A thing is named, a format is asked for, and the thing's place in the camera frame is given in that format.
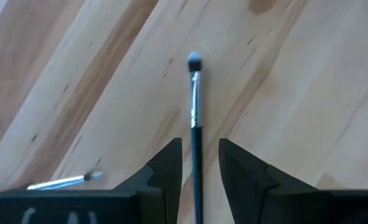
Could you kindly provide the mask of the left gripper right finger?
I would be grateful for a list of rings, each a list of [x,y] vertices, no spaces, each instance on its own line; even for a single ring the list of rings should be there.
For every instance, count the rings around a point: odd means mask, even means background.
[[[219,140],[219,166],[235,224],[304,221],[292,196],[317,188],[279,170],[229,139]]]

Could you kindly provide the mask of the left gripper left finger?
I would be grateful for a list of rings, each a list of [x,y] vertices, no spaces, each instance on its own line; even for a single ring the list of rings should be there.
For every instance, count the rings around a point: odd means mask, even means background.
[[[116,224],[176,224],[182,184],[182,139],[167,143],[114,188],[121,199]]]

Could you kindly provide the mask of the round-tipped black makeup brush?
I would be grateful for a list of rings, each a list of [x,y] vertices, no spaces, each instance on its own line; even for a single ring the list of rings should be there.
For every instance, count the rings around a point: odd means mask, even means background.
[[[202,55],[191,52],[187,58],[191,79],[191,149],[196,224],[204,223],[202,178],[201,71]]]

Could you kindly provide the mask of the small silver-ferrule makeup brush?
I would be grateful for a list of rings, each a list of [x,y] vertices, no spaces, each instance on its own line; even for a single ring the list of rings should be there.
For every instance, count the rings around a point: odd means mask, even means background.
[[[50,180],[47,182],[41,182],[38,184],[29,185],[27,190],[52,190],[60,189],[63,187],[68,187],[75,184],[81,184],[82,182],[88,182],[93,179],[97,179],[103,175],[103,172],[93,170],[85,174],[75,175],[71,177],[66,177],[63,179]]]

